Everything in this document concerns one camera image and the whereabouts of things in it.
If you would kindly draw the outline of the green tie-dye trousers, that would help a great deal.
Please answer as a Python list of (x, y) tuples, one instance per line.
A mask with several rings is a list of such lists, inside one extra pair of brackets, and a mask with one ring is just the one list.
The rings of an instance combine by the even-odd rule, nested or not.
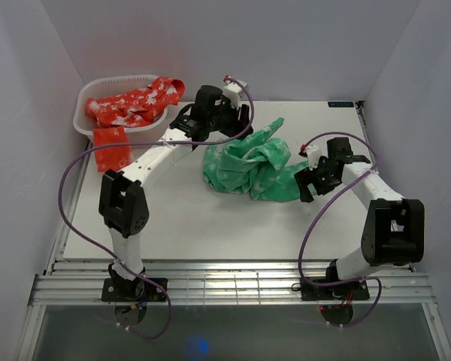
[(282, 117), (243, 140), (206, 148), (202, 174), (220, 193), (249, 195), (254, 201), (291, 202), (300, 198), (295, 174), (308, 167), (306, 161), (289, 165), (287, 143), (274, 134)]

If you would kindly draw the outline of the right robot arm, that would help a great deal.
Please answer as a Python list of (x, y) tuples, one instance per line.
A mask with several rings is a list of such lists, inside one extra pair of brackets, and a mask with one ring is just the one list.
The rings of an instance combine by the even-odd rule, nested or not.
[(308, 167), (295, 174), (302, 202), (311, 203), (337, 187), (320, 211), (324, 214), (332, 203), (348, 190), (367, 211), (359, 247), (352, 253), (330, 262), (320, 283), (326, 293), (343, 298), (352, 282), (362, 282), (381, 269), (418, 263), (425, 252), (425, 206), (418, 199), (407, 199), (391, 188), (375, 171), (364, 155), (353, 152), (348, 137), (339, 134), (326, 143), (327, 151), (308, 142), (300, 156)]

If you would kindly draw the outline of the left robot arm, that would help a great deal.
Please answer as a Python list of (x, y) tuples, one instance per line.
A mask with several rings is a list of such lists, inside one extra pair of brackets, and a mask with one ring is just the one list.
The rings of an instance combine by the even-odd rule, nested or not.
[(223, 88), (203, 85), (194, 102), (184, 106), (158, 143), (131, 165), (108, 170), (101, 180), (98, 211), (113, 242), (110, 276), (119, 279), (119, 292), (128, 300), (139, 299), (144, 282), (140, 234), (149, 220), (146, 193), (176, 162), (207, 143), (211, 133), (235, 139), (252, 133), (253, 105), (244, 104), (248, 84), (228, 79)]

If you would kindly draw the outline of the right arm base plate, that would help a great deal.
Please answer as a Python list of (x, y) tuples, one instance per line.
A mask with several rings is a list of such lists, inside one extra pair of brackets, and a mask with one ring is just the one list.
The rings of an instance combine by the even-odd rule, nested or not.
[[(326, 278), (312, 278), (315, 284), (325, 284)], [(303, 281), (294, 283), (291, 286), (293, 292), (301, 294), (302, 301), (367, 301), (370, 299), (367, 284), (362, 282), (349, 282), (336, 287), (312, 286)]]

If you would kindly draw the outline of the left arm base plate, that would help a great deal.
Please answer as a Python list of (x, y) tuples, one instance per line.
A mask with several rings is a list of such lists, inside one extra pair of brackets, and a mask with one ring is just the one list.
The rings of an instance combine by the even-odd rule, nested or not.
[(165, 302), (165, 294), (159, 287), (138, 281), (117, 281), (107, 278), (104, 281), (101, 298), (103, 302)]

